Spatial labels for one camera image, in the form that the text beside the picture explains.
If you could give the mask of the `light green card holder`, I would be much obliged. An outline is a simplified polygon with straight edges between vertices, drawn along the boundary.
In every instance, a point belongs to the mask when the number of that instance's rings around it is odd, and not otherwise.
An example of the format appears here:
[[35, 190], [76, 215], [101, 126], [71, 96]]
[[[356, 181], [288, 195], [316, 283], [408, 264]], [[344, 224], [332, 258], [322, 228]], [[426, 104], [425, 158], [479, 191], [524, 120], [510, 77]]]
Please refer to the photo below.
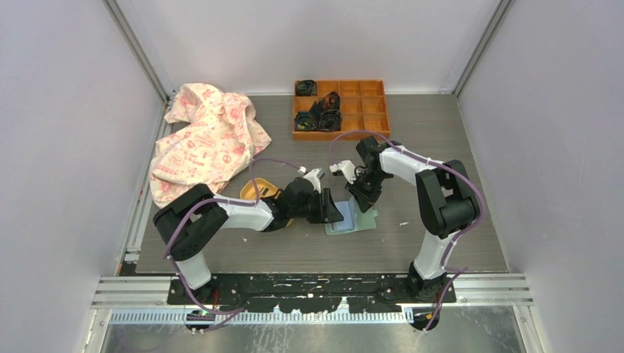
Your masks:
[[336, 207], [344, 220], [325, 224], [326, 235], [342, 235], [377, 228], [376, 218], [379, 215], [377, 208], [373, 207], [362, 213], [353, 197], [348, 201], [336, 202]]

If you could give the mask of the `yellow oval tray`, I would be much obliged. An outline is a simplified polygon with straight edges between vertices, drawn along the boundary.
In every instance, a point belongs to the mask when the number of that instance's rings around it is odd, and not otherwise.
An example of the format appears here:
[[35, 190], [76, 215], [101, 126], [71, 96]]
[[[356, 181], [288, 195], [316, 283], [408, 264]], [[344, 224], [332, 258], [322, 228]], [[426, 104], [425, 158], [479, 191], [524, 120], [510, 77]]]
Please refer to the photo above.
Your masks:
[[273, 220], [262, 232], [274, 232], [289, 227], [294, 219], [287, 218], [286, 213], [277, 206], [282, 190], [263, 178], [254, 178], [243, 186], [239, 198], [247, 201], [260, 199], [271, 211]]

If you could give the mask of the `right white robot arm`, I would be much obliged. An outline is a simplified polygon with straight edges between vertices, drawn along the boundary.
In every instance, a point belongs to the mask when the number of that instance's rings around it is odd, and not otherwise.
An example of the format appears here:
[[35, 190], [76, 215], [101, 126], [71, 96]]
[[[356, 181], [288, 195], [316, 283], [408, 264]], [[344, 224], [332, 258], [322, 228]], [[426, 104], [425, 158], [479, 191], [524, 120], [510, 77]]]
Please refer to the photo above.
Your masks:
[[425, 237], [409, 265], [405, 286], [409, 296], [426, 302], [444, 285], [447, 258], [459, 235], [481, 216], [480, 200], [464, 164], [426, 160], [404, 146], [379, 143], [373, 136], [360, 140], [356, 151], [364, 165], [350, 173], [345, 188], [361, 212], [375, 205], [386, 179], [398, 177], [416, 188]]

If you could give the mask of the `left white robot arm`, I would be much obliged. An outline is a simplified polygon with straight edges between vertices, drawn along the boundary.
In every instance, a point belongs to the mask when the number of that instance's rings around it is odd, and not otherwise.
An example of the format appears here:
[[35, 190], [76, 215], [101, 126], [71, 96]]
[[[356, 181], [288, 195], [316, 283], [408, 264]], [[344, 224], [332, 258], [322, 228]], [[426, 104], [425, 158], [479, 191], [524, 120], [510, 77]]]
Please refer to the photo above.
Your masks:
[[203, 249], [222, 229], [274, 232], [294, 219], [310, 224], [343, 221], [329, 188], [316, 189], [312, 181], [297, 177], [285, 188], [261, 191], [258, 201], [233, 199], [199, 184], [159, 210], [153, 223], [166, 245], [165, 255], [186, 283], [185, 292], [198, 304], [215, 292], [213, 275]]

